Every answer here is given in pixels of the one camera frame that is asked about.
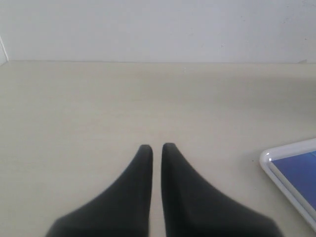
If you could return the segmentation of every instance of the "white device frame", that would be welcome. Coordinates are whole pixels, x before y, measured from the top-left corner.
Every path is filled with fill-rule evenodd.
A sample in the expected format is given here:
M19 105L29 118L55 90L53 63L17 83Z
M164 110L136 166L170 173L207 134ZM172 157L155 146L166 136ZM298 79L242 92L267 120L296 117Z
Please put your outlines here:
M295 206L304 219L310 224L310 226L316 231L316 220L307 212L303 205L294 196L293 192L289 190L273 173L271 169L271 161L276 159L282 159L286 157L292 157L308 152L316 151L316 138L292 143L289 145L275 147L265 150L260 155L260 165L266 174L272 179L281 192L287 197L287 199Z

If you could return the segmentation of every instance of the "blue screen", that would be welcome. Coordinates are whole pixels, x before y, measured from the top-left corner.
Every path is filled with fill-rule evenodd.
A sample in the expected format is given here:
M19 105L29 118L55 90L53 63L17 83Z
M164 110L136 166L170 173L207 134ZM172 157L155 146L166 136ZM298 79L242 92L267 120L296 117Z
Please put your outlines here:
M272 163L316 210L316 151Z

